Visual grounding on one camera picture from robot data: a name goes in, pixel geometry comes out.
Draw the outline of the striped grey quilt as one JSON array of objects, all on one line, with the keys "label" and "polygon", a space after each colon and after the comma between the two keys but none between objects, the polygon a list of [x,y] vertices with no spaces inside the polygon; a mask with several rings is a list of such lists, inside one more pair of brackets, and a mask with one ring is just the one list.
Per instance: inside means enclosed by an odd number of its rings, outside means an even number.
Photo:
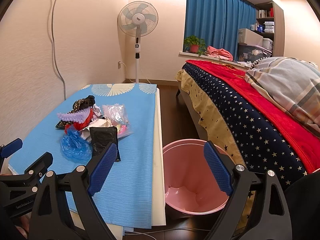
[{"label": "striped grey quilt", "polygon": [[245,81],[319,137],[319,67],[292,57],[256,60]]}]

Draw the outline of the purple foam netting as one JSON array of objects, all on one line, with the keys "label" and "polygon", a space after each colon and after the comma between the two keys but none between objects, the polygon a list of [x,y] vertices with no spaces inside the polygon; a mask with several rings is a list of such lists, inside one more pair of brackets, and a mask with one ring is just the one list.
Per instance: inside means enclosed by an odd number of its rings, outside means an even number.
[{"label": "purple foam netting", "polygon": [[70,121],[77,123],[84,123],[89,117],[91,112],[91,107],[79,110],[75,113],[57,113],[57,117],[62,121]]}]

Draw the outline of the clear bubble wrap bag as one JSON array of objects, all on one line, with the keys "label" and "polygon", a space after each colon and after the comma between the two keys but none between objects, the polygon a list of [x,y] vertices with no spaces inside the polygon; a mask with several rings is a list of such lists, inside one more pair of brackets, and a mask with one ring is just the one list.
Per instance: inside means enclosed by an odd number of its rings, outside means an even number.
[{"label": "clear bubble wrap bag", "polygon": [[133,134],[125,105],[102,105],[102,110],[109,126],[114,126],[117,129],[118,139]]}]

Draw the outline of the black cloth pouch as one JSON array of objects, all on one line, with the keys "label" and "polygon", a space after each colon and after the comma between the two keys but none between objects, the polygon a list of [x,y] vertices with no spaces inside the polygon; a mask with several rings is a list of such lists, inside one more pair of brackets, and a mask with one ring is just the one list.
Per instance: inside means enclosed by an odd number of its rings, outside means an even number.
[{"label": "black cloth pouch", "polygon": [[109,143],[114,143],[117,147],[117,157],[115,162],[120,162],[118,130],[116,127],[92,127],[90,128],[92,155],[99,155]]}]

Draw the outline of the crumpled white paper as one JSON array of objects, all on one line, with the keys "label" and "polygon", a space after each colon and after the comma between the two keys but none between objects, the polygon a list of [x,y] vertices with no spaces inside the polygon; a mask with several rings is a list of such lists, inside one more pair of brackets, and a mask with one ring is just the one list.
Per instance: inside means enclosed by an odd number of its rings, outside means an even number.
[{"label": "crumpled white paper", "polygon": [[80,137],[82,137],[82,139],[86,140],[87,142],[91,142],[90,128],[110,127],[110,126],[111,126],[111,122],[107,119],[95,119],[94,121],[90,122],[87,127],[83,128],[80,131]]}]

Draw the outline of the white wall socket plug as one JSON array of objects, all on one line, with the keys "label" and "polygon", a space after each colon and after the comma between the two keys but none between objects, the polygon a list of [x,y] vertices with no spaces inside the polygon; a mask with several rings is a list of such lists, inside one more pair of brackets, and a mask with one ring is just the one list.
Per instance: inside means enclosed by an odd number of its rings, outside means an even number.
[{"label": "white wall socket plug", "polygon": [[126,67],[126,64],[121,62],[121,61],[119,61],[118,62],[118,69],[120,69],[122,66]]}]

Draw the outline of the pink folded clothes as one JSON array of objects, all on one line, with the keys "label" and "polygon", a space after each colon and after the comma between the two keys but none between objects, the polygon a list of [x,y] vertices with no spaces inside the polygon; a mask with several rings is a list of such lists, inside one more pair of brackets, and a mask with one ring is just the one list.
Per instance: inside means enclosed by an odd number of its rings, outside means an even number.
[{"label": "pink folded clothes", "polygon": [[207,51],[206,51],[206,55],[211,56],[211,57],[215,57],[218,59],[226,60],[226,61],[233,61],[233,55],[229,51],[227,51],[223,48],[216,49],[212,46],[208,46]]}]

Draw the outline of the pink plastic trash bin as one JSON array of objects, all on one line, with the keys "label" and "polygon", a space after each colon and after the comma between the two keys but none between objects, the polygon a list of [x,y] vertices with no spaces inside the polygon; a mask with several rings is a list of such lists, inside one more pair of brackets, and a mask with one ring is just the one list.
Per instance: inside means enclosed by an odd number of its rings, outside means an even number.
[{"label": "pink plastic trash bin", "polygon": [[182,139],[163,148],[165,202],[184,215],[215,213],[228,200],[204,158],[205,143]]}]

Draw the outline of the red blanket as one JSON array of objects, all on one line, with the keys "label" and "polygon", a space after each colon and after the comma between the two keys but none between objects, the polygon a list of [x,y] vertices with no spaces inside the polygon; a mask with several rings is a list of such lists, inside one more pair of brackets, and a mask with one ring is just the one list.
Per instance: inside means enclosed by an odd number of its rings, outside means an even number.
[{"label": "red blanket", "polygon": [[307,173],[319,168],[319,139],[300,123],[282,112],[244,80],[244,71],[210,61],[188,60],[209,74],[220,78],[252,104],[281,133],[298,154]]}]

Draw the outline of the black floral scrunchie cloth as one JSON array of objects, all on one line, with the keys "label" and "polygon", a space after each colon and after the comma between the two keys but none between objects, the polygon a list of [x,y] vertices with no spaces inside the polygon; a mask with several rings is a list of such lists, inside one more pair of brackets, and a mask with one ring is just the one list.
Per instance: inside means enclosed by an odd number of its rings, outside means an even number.
[{"label": "black floral scrunchie cloth", "polygon": [[[72,110],[69,111],[69,112],[67,112],[67,113],[75,113],[75,112],[77,112],[77,111],[79,111],[79,110],[82,110],[82,109],[91,107],[90,115],[92,115],[92,119],[93,119],[93,115],[94,115],[94,114],[93,114],[92,108],[93,108],[94,104],[95,104],[95,97],[94,97],[93,95],[89,95],[89,96],[87,96],[86,98],[84,98],[84,99],[79,99],[79,100],[77,100],[75,103],[73,103]],[[70,125],[71,125],[72,123],[73,123],[73,122],[70,122],[70,121],[62,121],[62,120],[60,120],[60,121],[56,124],[55,128],[56,128],[56,129],[65,129],[65,126],[66,126],[67,124],[70,124]]]}]

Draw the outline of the white cardboard box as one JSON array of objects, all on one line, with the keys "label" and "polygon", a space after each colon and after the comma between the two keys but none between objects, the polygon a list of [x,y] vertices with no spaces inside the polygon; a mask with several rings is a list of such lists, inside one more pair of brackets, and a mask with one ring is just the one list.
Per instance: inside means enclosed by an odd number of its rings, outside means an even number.
[{"label": "white cardboard box", "polygon": [[241,28],[238,30],[238,44],[261,47],[263,45],[263,37],[249,29]]}]

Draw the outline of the navy star bedsheet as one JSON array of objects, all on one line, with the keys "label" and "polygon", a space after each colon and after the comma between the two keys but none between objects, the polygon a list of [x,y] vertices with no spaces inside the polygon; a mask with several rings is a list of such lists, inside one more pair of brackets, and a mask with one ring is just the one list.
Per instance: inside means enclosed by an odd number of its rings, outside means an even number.
[{"label": "navy star bedsheet", "polygon": [[276,127],[236,90],[192,63],[182,69],[204,89],[225,118],[247,169],[259,173],[273,170],[283,188],[308,174]]}]

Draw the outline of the potted green plant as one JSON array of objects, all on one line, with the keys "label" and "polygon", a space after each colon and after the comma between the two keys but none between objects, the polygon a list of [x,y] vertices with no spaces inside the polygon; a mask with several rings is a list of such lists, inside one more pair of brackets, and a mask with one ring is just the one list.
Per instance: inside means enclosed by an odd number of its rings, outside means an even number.
[{"label": "potted green plant", "polygon": [[188,36],[184,39],[184,48],[189,53],[197,55],[204,55],[207,51],[205,40],[195,35]]}]

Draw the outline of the dark storage container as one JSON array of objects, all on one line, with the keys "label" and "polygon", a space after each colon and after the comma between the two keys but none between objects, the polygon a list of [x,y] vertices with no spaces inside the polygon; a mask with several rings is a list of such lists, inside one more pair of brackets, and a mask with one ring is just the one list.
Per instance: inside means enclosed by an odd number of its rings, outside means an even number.
[{"label": "dark storage container", "polygon": [[271,57],[272,51],[261,46],[238,44],[238,61],[253,62],[260,58]]}]

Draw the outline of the blue plastic bag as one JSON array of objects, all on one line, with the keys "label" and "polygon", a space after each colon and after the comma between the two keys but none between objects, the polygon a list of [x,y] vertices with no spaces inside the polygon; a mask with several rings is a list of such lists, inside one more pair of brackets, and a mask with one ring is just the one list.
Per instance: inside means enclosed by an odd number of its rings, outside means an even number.
[{"label": "blue plastic bag", "polygon": [[62,155],[74,163],[84,163],[92,157],[92,147],[81,137],[80,132],[69,126],[60,141]]}]

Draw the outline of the blue patterned tablecloth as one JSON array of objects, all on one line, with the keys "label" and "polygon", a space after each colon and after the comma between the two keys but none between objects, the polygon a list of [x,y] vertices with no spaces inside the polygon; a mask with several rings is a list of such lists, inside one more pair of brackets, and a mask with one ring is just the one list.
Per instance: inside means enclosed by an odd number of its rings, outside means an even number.
[{"label": "blue patterned tablecloth", "polygon": [[[23,174],[39,157],[51,156],[49,169],[58,177],[84,175],[84,189],[67,187],[71,210],[81,211],[78,200],[91,198],[108,224],[129,228],[151,227],[153,125],[156,86],[145,83],[97,84],[76,92],[45,117],[9,160],[16,174]],[[117,138],[116,127],[90,129],[87,142],[75,127],[56,124],[80,99],[92,99],[101,109],[123,106],[131,134]]]}]

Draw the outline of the white standing fan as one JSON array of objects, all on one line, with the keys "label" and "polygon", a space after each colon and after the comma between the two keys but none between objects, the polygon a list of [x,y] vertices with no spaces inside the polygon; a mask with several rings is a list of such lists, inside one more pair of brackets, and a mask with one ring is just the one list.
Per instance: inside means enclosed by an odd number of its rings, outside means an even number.
[{"label": "white standing fan", "polygon": [[135,83],[139,83],[141,38],[157,27],[158,12],[149,2],[130,2],[118,14],[117,24],[124,34],[135,38]]}]

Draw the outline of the red plastic bag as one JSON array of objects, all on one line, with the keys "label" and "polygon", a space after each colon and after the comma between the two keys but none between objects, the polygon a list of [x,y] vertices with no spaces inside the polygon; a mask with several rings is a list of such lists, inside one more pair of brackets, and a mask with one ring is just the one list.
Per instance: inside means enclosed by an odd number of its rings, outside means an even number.
[{"label": "red plastic bag", "polygon": [[70,127],[73,127],[74,129],[76,129],[77,131],[80,131],[84,128],[86,128],[92,121],[92,115],[89,115],[87,117],[87,119],[83,122],[83,123],[78,123],[78,122],[74,122],[72,123],[71,125],[70,124],[67,124],[65,126],[65,134],[67,134],[67,130],[70,128]]}]

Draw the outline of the blue window curtain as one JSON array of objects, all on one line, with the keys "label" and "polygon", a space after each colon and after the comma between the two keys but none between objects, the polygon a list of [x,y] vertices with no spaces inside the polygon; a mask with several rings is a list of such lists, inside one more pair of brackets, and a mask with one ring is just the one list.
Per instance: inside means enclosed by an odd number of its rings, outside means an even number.
[{"label": "blue window curtain", "polygon": [[255,23],[256,8],[247,0],[187,0],[185,38],[196,36],[207,46],[238,52],[238,30]]}]

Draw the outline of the wooden bookshelf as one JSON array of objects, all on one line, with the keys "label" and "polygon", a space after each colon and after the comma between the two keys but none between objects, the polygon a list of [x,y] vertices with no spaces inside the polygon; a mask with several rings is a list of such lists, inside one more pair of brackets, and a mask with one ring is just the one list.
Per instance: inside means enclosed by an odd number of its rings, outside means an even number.
[{"label": "wooden bookshelf", "polygon": [[255,5],[255,32],[263,38],[273,41],[273,56],[283,56],[285,48],[284,12],[275,2],[264,2]]}]

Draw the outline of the yellow star bed skirt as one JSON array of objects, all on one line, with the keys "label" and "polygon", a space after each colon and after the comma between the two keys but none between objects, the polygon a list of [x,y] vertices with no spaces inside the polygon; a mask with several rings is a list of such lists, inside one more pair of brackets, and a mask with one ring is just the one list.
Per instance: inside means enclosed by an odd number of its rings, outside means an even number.
[{"label": "yellow star bed skirt", "polygon": [[215,103],[200,88],[196,81],[186,72],[180,70],[176,74],[181,98],[184,100],[199,138],[212,141],[215,146],[223,149],[236,164],[244,165],[231,130],[227,126]]}]

